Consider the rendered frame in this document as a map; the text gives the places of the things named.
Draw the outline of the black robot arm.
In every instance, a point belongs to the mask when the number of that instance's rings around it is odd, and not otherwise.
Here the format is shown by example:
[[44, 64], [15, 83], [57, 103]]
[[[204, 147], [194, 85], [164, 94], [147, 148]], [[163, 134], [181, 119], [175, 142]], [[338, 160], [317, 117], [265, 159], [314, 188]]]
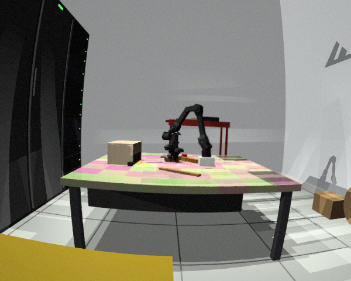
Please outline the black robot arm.
[[[195, 104], [194, 106], [186, 107], [185, 110], [183, 110], [183, 112], [179, 116], [178, 120], [176, 120], [175, 123], [173, 123], [170, 126], [170, 129], [168, 130], [168, 132], [163, 132], [162, 139], [163, 140], [178, 141], [178, 136], [181, 135], [179, 133], [179, 130], [181, 128], [181, 124], [183, 123], [183, 121], [185, 120], [185, 118], [187, 117], [187, 115], [191, 111], [195, 112], [195, 114], [197, 116], [199, 133], [200, 133], [200, 136], [198, 138], [198, 143], [202, 147], [202, 157], [211, 157], [211, 149], [210, 148], [212, 148], [212, 145], [210, 144], [208, 137], [206, 135], [205, 124], [204, 124], [203, 117], [202, 117], [203, 106], [200, 104]], [[175, 132], [177, 132], [177, 133], [175, 133]], [[174, 148], [174, 144], [169, 142], [169, 144], [164, 146], [164, 148], [165, 148], [165, 150], [170, 150], [171, 148]]]

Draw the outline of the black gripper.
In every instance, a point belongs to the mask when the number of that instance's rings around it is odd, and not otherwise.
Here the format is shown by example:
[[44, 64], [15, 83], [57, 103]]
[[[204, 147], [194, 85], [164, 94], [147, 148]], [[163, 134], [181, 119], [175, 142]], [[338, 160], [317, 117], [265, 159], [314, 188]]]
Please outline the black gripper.
[[174, 160], [176, 160], [178, 155], [181, 152], [184, 152], [184, 149], [178, 147], [178, 144], [179, 144], [178, 140], [175, 140], [175, 141], [171, 140], [170, 143], [174, 144], [174, 148], [171, 148], [168, 152], [170, 152], [171, 156], [174, 156]]

